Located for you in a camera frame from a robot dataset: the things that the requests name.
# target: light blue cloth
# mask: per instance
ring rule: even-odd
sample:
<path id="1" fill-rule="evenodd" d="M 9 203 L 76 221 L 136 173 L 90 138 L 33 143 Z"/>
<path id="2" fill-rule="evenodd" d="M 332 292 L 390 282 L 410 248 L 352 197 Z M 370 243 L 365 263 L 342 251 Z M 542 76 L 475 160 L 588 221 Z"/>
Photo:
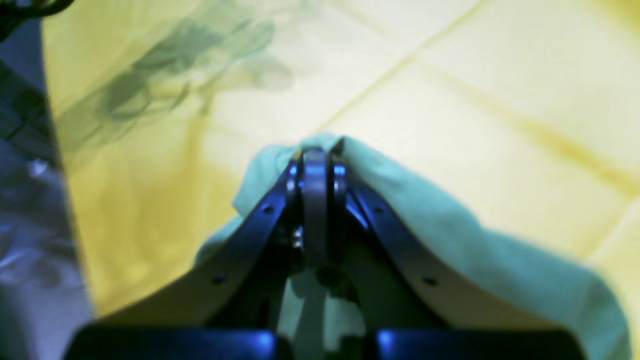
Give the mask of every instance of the light blue cloth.
<path id="1" fill-rule="evenodd" d="M 509 236 L 480 226 L 459 202 L 404 166 L 366 144 L 349 137 L 322 133 L 300 146 L 317 145 L 331 149 L 345 141 L 344 155 L 350 171 L 356 172 L 395 209 L 408 228 L 432 251 L 480 287 L 521 308 L 563 324 L 579 339 L 591 360 L 631 359 L 631 341 L 627 319 L 612 291 L 590 269 L 536 249 Z M 198 253 L 198 259 L 214 254 L 249 214 L 261 197 L 273 186 L 287 166 L 293 152 L 300 148 L 270 146 L 251 162 L 243 185 L 234 200 L 239 218 L 227 224 Z M 316 302 L 323 317 L 317 323 L 300 321 L 305 299 L 293 291 L 295 282 L 313 282 L 308 274 L 293 279 L 285 292 L 278 331 L 294 339 L 296 354 L 310 358 L 318 344 L 309 343 L 313 330 L 323 326 L 324 348 L 335 349 L 337 337 L 363 334 L 364 323 L 357 309 L 342 299 L 326 297 L 319 287 L 307 287 L 307 302 Z"/>

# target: screw hole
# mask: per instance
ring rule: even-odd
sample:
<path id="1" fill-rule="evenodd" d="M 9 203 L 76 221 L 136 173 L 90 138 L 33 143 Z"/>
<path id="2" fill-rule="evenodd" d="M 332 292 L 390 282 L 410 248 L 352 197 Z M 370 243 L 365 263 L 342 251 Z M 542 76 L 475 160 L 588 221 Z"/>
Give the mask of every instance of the screw hole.
<path id="1" fill-rule="evenodd" d="M 213 282 L 213 285 L 220 285 L 223 282 L 225 282 L 225 280 L 227 280 L 226 274 L 218 274 L 213 278 L 212 282 Z"/>
<path id="2" fill-rule="evenodd" d="M 423 277 L 422 282 L 430 286 L 438 286 L 438 281 L 432 277 Z"/>

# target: fabric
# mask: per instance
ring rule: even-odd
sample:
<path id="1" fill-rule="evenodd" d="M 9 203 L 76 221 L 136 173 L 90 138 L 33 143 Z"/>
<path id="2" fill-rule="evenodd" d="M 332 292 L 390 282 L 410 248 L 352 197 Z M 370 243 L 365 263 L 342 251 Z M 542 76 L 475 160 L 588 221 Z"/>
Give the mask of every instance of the fabric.
<path id="1" fill-rule="evenodd" d="M 328 151 L 339 139 L 325 133 L 305 140 L 301 146 L 316 145 Z M 627 320 L 613 293 L 597 274 L 485 229 L 459 202 L 427 180 L 358 140 L 346 137 L 344 141 L 349 169 L 386 199 L 412 233 L 453 268 L 480 287 L 564 325 L 577 335 L 590 359 L 631 357 Z M 298 148 L 268 147 L 251 162 L 234 199 L 241 218 L 248 216 L 271 189 Z M 234 220 L 226 225 L 203 246 L 198 259 L 214 255 L 240 224 L 241 220 Z M 313 358 L 317 347 L 296 336 L 296 329 L 322 323 L 291 321 L 295 309 L 305 299 L 293 291 L 287 291 L 285 296 L 282 318 L 287 321 L 281 322 L 279 330 L 294 341 L 302 341 L 303 345 L 295 347 L 304 350 L 303 358 Z M 352 304 L 329 296 L 326 301 L 320 302 L 325 307 L 323 323 L 327 324 L 324 345 L 335 350 L 337 333 L 363 334 L 365 329 L 362 320 L 353 321 L 358 315 Z M 319 310 L 322 313 L 322 308 L 305 308 L 308 312 Z"/>
<path id="2" fill-rule="evenodd" d="M 487 228 L 596 270 L 640 344 L 639 13 L 631 0 L 76 1 L 44 21 L 44 63 L 98 313 L 193 266 L 237 216 L 261 148 L 327 129 Z"/>

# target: yellow tile floor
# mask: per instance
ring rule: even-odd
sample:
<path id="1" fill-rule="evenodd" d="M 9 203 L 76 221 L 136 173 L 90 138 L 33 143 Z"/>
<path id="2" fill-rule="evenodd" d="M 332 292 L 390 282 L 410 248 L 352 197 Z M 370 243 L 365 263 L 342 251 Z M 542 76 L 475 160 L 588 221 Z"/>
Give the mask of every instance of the yellow tile floor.
<path id="1" fill-rule="evenodd" d="M 640 6 L 221 3 L 78 2 L 45 23 L 49 97 L 100 313 L 191 266 L 234 216 L 262 146 L 328 129 L 407 164 L 487 226 L 595 267 L 640 325 Z M 250 19 L 227 37 L 238 42 L 147 79 L 165 98 L 188 84 L 177 107 L 126 123 L 100 110 L 110 81 L 181 20 L 225 33 L 211 20 L 223 10 Z M 261 26 L 275 29 L 269 44 L 238 50 L 262 41 Z M 172 46 L 172 56 L 186 47 Z"/>

